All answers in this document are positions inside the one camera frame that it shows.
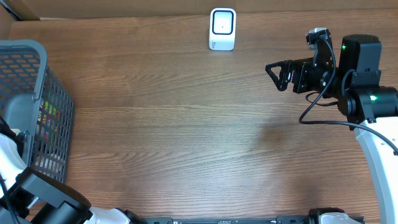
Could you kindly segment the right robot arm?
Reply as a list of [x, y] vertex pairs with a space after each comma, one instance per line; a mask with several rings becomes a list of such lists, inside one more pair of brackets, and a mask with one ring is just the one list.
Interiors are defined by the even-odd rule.
[[[301, 124], [354, 131], [371, 173], [381, 223], [397, 223], [397, 89], [379, 83], [381, 41], [374, 35], [346, 35], [336, 58], [328, 30], [312, 30], [306, 40], [313, 57], [270, 63], [265, 71], [279, 91], [293, 83], [295, 93], [318, 95], [299, 117]], [[306, 121], [320, 98], [334, 98], [346, 121]]]

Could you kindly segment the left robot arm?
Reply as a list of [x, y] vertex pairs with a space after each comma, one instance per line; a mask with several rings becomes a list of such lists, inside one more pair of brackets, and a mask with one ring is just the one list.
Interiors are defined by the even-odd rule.
[[146, 221], [130, 210], [93, 207], [81, 193], [26, 166], [22, 134], [1, 119], [1, 223], [126, 223]]

